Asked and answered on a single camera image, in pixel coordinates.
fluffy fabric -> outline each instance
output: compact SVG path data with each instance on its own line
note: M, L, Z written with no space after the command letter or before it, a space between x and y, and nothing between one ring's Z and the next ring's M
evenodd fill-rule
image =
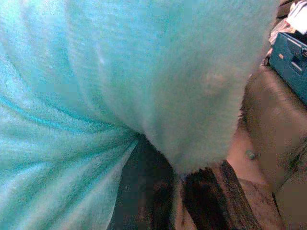
M139 133L225 158L278 2L1 0L0 229L105 229Z

blue case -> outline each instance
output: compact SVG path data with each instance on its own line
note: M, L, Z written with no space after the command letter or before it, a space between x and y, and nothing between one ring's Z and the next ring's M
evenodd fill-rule
M279 33L273 46L270 65L307 104L307 45L299 34Z

light blue fleece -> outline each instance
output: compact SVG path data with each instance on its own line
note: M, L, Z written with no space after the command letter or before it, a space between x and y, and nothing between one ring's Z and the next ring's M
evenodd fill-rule
M0 230L105 230L147 138L224 159L278 0L1 0Z

floor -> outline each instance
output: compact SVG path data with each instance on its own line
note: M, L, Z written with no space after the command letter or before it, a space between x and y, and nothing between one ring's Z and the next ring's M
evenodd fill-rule
M234 168L246 198L262 229L283 230L284 226L272 194L268 190L268 184L260 171L259 162L257 158L251 160L246 154L247 150L253 150L253 146L245 126L239 124L233 137L227 160ZM175 229L196 229L191 217L182 205L179 193L177 193L176 201Z

brown leather couch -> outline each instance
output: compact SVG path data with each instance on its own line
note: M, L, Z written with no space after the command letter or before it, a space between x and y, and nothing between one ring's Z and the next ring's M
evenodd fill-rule
M307 229L307 106L270 67L246 86L244 118L287 229Z

